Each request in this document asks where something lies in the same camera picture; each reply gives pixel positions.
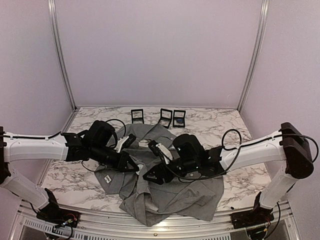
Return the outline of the grey button shirt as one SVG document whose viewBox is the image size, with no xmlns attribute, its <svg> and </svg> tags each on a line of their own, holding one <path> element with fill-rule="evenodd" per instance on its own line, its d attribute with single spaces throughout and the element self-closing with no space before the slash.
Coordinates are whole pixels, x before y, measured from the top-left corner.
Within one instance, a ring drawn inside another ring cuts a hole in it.
<svg viewBox="0 0 320 240">
<path fill-rule="evenodd" d="M 140 146 L 139 142 L 155 140 L 171 148 L 176 136 L 160 124 L 128 124 L 117 133 L 122 135 L 123 131 L 136 136 L 126 151 L 143 168 L 139 172 L 119 172 L 99 166 L 95 173 L 106 194 L 119 195 L 122 199 L 119 208 L 148 227 L 172 214 L 211 221 L 224 193 L 223 178 L 191 183 L 182 183 L 174 178 L 162 185 L 146 181 L 143 174 L 160 163 L 160 159 L 148 147 Z"/>
</svg>

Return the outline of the pink round brooch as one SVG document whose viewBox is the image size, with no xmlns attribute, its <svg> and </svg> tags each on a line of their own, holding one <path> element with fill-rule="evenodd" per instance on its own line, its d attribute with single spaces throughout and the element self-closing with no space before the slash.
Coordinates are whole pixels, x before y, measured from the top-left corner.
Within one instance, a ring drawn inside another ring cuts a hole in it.
<svg viewBox="0 0 320 240">
<path fill-rule="evenodd" d="M 138 171 L 137 172 L 139 172 L 144 167 L 143 164 L 138 164 L 137 166 L 138 166 Z"/>
</svg>

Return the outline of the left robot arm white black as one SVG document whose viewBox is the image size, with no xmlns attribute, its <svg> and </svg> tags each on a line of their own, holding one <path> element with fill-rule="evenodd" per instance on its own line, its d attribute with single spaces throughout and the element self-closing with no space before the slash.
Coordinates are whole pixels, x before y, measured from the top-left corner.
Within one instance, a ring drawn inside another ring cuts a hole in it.
<svg viewBox="0 0 320 240">
<path fill-rule="evenodd" d="M 30 202 L 50 219 L 63 219 L 54 194 L 20 174 L 10 163 L 20 160 L 58 160 L 66 162 L 89 159 L 126 173 L 139 167 L 124 150 L 136 137 L 133 134 L 118 138 L 115 128 L 106 121 L 96 120 L 80 133 L 61 132 L 53 136 L 14 135 L 0 132 L 0 186 Z"/>
</svg>

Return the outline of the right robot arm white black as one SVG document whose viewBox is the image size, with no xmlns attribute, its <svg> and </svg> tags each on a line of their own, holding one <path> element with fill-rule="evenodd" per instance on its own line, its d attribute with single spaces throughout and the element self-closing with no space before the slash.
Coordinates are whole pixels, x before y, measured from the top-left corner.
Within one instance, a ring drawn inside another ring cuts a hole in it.
<svg viewBox="0 0 320 240">
<path fill-rule="evenodd" d="M 253 209 L 247 219 L 252 224 L 263 220 L 298 180 L 306 179 L 314 172 L 314 163 L 320 153 L 315 145 L 315 156 L 311 153 L 310 142 L 316 141 L 301 134 L 291 123 L 284 122 L 280 129 L 238 146 L 221 144 L 206 150 L 193 134 L 181 134 L 172 144 L 178 158 L 173 158 L 163 145 L 151 141 L 149 148 L 160 157 L 160 163 L 143 175 L 143 179 L 159 185 L 169 183 L 177 177 L 186 180 L 186 175 L 200 173 L 199 180 L 217 178 L 230 171 L 251 165 L 283 161 L 271 183 L 255 198 Z"/>
</svg>

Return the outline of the left black display frame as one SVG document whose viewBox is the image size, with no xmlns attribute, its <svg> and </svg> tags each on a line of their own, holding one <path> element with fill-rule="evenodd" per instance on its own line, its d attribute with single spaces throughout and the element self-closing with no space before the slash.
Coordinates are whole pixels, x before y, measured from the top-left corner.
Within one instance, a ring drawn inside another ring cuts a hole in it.
<svg viewBox="0 0 320 240">
<path fill-rule="evenodd" d="M 144 124 L 144 110 L 142 108 L 132 109 L 131 111 L 132 124 Z"/>
</svg>

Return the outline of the black display frame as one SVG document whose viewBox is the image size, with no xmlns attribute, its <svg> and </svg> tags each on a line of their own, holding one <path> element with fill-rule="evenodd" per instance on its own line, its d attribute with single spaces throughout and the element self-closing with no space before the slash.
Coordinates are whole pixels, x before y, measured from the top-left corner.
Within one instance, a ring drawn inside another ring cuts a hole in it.
<svg viewBox="0 0 320 240">
<path fill-rule="evenodd" d="M 160 109 L 160 118 L 158 123 L 161 124 L 165 128 L 169 128 L 173 119 L 173 111 L 166 108 Z"/>
<path fill-rule="evenodd" d="M 174 128 L 185 128 L 185 126 L 186 126 L 186 111 L 175 109 L 173 111 L 172 120 L 173 120 L 172 126 Z"/>
<path fill-rule="evenodd" d="M 132 124 L 144 124 L 144 110 L 142 108 L 132 109 L 131 111 Z"/>
</svg>

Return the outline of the right black display frame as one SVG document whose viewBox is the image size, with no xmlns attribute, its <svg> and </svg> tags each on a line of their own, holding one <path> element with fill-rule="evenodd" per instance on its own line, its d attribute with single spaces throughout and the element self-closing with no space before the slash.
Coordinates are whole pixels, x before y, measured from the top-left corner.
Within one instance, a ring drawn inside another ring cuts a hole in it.
<svg viewBox="0 0 320 240">
<path fill-rule="evenodd" d="M 172 126 L 174 128 L 185 128 L 185 126 L 186 126 L 186 111 L 175 109 L 173 111 L 172 120 L 173 120 Z"/>
</svg>

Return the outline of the middle black display frame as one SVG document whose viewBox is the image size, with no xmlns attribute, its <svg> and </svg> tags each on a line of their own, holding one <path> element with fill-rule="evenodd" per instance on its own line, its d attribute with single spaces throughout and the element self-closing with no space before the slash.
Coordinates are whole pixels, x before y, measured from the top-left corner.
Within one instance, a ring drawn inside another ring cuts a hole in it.
<svg viewBox="0 0 320 240">
<path fill-rule="evenodd" d="M 161 124 L 165 128 L 169 128 L 173 119 L 173 111 L 166 108 L 160 109 L 160 118 L 158 123 Z"/>
</svg>

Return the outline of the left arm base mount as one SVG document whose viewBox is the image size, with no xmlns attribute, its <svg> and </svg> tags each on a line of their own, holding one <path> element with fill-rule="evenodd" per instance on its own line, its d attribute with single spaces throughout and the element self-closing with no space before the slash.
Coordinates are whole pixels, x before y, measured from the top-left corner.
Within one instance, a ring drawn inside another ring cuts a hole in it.
<svg viewBox="0 0 320 240">
<path fill-rule="evenodd" d="M 48 204 L 38 210 L 36 217 L 38 219 L 57 224 L 72 220 L 70 224 L 73 228 L 76 228 L 80 218 L 80 213 L 78 211 L 60 208 L 53 192 L 47 188 L 44 190 L 48 195 Z"/>
</svg>

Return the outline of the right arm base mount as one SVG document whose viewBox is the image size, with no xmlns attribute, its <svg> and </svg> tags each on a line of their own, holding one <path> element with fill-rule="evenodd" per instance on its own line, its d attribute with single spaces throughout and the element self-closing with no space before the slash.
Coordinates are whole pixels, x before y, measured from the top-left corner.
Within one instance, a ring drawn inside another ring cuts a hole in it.
<svg viewBox="0 0 320 240">
<path fill-rule="evenodd" d="M 234 229 L 252 227 L 259 224 L 265 224 L 273 221 L 274 215 L 272 209 L 261 207 L 261 192 L 255 197 L 254 205 L 251 210 L 235 212 L 230 215 L 231 223 Z"/>
</svg>

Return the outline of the front aluminium rail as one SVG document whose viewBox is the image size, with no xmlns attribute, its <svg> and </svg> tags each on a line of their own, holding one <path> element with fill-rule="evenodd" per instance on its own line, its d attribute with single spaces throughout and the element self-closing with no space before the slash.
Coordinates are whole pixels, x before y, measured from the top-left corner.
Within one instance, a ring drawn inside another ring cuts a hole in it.
<svg viewBox="0 0 320 240">
<path fill-rule="evenodd" d="M 173 215 L 147 227 L 126 213 L 76 208 L 78 225 L 73 229 L 74 240 L 247 240 L 251 228 L 234 229 L 231 210 L 220 211 L 212 221 Z M 31 239 L 45 239 L 47 235 L 67 238 L 70 228 L 53 230 L 53 224 L 37 219 L 31 206 L 20 203 L 14 219 L 11 240 L 22 240 L 31 233 Z"/>
</svg>

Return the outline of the left aluminium frame post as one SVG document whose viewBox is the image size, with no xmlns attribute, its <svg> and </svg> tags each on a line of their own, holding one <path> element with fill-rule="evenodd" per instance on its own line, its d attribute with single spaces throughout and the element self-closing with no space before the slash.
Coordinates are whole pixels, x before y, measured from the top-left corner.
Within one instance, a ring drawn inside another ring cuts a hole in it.
<svg viewBox="0 0 320 240">
<path fill-rule="evenodd" d="M 50 24 L 52 28 L 53 41 L 55 45 L 55 51 L 57 55 L 59 69 L 62 76 L 63 85 L 65 87 L 69 105 L 72 111 L 75 112 L 77 110 L 77 106 L 76 106 L 75 98 L 72 92 L 72 87 L 71 87 L 71 83 L 69 80 L 68 71 L 67 71 L 67 67 L 64 59 L 62 41 L 61 41 L 60 31 L 59 31 L 58 16 L 57 16 L 57 10 L 56 10 L 56 1 L 48 0 L 47 2 L 48 2 Z"/>
</svg>

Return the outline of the aluminium frame post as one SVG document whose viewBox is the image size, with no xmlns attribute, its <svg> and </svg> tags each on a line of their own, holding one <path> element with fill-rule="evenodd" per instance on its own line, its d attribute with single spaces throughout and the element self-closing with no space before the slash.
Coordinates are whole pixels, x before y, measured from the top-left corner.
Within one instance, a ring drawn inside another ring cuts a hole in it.
<svg viewBox="0 0 320 240">
<path fill-rule="evenodd" d="M 237 105 L 237 111 L 241 113 L 245 107 L 250 87 L 254 78 L 257 62 L 259 59 L 260 52 L 262 50 L 262 45 L 265 37 L 265 32 L 267 28 L 267 19 L 269 13 L 270 1 L 262 0 L 260 14 L 258 19 L 257 31 L 253 45 L 253 51 L 248 67 L 248 71 L 245 77 L 244 85 L 241 91 L 240 99 Z"/>
<path fill-rule="evenodd" d="M 62 76 L 63 85 L 65 87 L 69 105 L 72 111 L 75 112 L 77 110 L 77 106 L 76 106 L 75 98 L 72 92 L 72 87 L 71 87 L 71 83 L 69 80 L 68 71 L 67 71 L 67 67 L 64 59 L 62 41 L 61 41 L 60 31 L 59 31 L 58 16 L 57 16 L 57 10 L 56 10 L 56 1 L 48 0 L 47 2 L 48 2 L 50 24 L 52 28 L 53 41 L 55 45 L 55 51 L 57 55 L 59 69 Z"/>
</svg>

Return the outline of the right aluminium frame post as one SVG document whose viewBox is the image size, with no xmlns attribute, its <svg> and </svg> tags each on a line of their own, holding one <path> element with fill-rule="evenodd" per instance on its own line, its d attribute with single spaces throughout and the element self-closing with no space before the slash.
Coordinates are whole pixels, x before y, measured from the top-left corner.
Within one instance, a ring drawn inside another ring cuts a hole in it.
<svg viewBox="0 0 320 240">
<path fill-rule="evenodd" d="M 267 28 L 267 19 L 269 13 L 270 1 L 262 0 L 260 14 L 258 19 L 257 31 L 253 45 L 253 51 L 248 67 L 248 71 L 245 77 L 244 85 L 241 91 L 240 99 L 237 105 L 237 111 L 241 113 L 245 107 L 250 87 L 254 78 L 257 62 L 259 59 L 260 52 L 262 50 L 262 45 L 265 37 L 265 32 Z"/>
</svg>

